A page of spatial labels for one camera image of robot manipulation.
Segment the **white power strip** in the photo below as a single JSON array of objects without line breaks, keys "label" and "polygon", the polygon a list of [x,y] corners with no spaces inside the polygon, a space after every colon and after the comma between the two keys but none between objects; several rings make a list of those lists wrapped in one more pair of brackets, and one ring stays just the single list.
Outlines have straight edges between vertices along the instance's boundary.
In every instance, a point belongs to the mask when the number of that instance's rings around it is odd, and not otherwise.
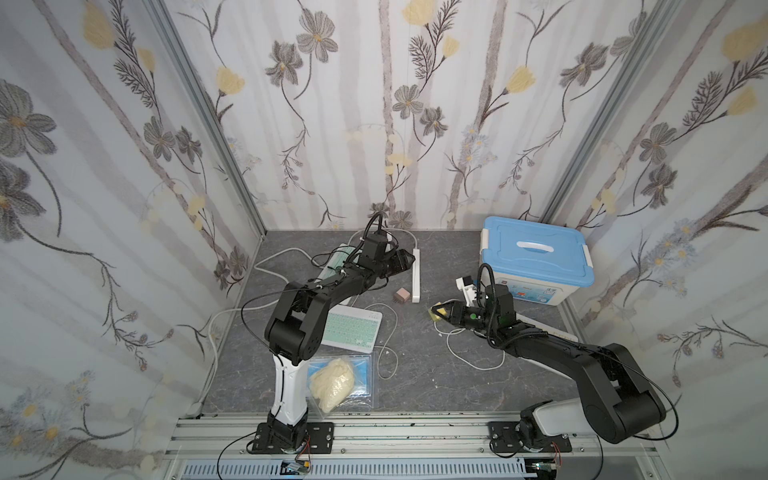
[{"label": "white power strip", "polygon": [[417,304],[421,299],[421,250],[414,248],[412,251],[414,262],[411,267],[412,272],[412,291],[411,302]]}]

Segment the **yellow USB charger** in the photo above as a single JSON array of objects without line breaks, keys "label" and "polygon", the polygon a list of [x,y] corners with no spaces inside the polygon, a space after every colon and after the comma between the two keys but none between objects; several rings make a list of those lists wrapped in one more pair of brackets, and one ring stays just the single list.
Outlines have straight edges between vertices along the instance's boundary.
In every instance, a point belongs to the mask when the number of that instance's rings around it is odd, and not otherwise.
[{"label": "yellow USB charger", "polygon": [[446,310],[438,305],[431,307],[429,313],[434,322],[446,319]]}]

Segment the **green white keyboard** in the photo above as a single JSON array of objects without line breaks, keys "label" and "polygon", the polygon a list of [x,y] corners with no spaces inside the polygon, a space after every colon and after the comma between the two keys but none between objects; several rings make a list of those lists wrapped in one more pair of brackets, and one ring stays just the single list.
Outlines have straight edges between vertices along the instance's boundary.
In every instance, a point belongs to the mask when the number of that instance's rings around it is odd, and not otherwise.
[{"label": "green white keyboard", "polygon": [[379,333],[383,314],[344,305],[333,307],[327,316],[321,344],[370,354]]},{"label": "green white keyboard", "polygon": [[338,274],[341,268],[347,262],[349,255],[353,253],[355,249],[355,246],[347,244],[341,244],[337,248],[333,249],[327,256],[327,261],[322,266],[322,269],[315,278],[315,282],[320,282]]}]

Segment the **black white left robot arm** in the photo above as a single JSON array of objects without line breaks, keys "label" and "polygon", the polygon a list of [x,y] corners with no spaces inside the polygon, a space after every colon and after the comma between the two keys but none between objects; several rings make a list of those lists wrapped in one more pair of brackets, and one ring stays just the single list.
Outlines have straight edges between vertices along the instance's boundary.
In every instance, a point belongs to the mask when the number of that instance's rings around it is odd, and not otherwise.
[{"label": "black white left robot arm", "polygon": [[275,366],[274,401],[266,421],[257,427],[250,453],[298,453],[313,433],[320,435],[318,450],[330,451],[333,424],[310,422],[306,400],[309,361],[321,346],[329,312],[416,263],[414,251],[399,248],[379,229],[364,234],[331,276],[284,288],[264,331]]}]

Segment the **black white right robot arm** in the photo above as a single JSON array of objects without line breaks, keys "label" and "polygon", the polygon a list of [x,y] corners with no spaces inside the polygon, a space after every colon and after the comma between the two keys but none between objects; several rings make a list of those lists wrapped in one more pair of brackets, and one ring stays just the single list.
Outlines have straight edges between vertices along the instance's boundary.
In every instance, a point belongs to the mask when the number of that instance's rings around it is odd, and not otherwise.
[{"label": "black white right robot arm", "polygon": [[515,426],[522,447],[540,450],[564,434],[595,435],[610,444],[662,423],[667,410],[660,390],[622,345],[584,344],[552,333],[518,315],[512,295],[496,286],[475,301],[451,300],[430,313],[483,335],[489,346],[535,362],[575,382],[578,397],[544,401],[520,412]]}]

